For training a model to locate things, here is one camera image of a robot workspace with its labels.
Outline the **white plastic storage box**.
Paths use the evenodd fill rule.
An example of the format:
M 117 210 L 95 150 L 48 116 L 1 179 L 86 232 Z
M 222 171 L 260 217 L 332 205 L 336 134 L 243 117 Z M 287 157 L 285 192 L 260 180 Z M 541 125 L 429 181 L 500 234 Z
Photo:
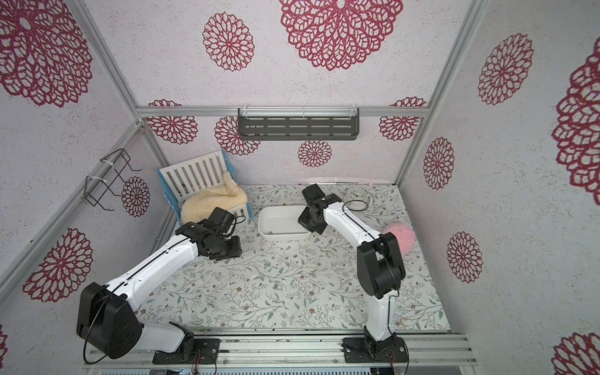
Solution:
M 303 241 L 311 232 L 298 223 L 305 206 L 269 206 L 259 212 L 258 231 L 267 241 Z

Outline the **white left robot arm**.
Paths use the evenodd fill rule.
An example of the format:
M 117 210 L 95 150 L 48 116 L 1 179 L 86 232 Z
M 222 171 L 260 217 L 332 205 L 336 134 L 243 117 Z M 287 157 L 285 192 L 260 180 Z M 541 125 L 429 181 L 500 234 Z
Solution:
M 155 364 L 193 363 L 201 359 L 195 335 L 179 323 L 153 323 L 136 314 L 141 305 L 181 267 L 197 259 L 238 258 L 242 254 L 236 226 L 245 221 L 225 209 L 178 228 L 161 248 L 137 266 L 105 284 L 92 282 L 81 292 L 77 335 L 84 346 L 119 359 L 131 351 L 155 354 Z

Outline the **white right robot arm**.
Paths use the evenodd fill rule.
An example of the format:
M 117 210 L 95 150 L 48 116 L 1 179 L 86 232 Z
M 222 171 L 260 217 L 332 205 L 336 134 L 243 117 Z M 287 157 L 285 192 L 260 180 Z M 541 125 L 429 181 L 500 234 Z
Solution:
M 302 195 L 306 208 L 298 223 L 317 234 L 332 227 L 356 249 L 357 278 L 369 296 L 365 350 L 375 357 L 395 344 L 392 317 L 406 277 L 398 239 L 390 232 L 381 233 L 369 227 L 346 208 L 340 197 L 325 194 L 317 184 L 305 187 Z

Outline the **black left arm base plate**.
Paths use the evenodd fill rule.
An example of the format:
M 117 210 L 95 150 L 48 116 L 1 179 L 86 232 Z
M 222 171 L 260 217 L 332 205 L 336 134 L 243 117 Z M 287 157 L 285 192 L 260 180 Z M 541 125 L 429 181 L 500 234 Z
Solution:
M 175 352 L 156 351 L 154 365 L 216 364 L 221 340 L 218 338 L 185 338 Z

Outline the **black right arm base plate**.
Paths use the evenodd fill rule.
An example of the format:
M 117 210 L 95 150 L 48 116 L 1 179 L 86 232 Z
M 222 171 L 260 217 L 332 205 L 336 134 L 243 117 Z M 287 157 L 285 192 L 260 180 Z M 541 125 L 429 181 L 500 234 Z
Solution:
M 406 342 L 396 333 L 384 340 L 376 341 L 364 329 L 363 337 L 342 339 L 342 351 L 347 363 L 408 363 L 409 352 Z

